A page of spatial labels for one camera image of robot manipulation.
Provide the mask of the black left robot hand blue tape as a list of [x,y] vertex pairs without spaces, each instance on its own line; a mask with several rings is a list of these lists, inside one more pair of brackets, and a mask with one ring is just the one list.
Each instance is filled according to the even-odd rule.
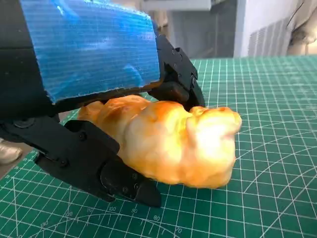
[[59,113],[148,92],[186,109],[204,106],[198,73],[151,18],[106,0],[0,3],[0,136],[38,150],[50,176],[111,202],[161,206],[156,186],[118,157],[90,122]]

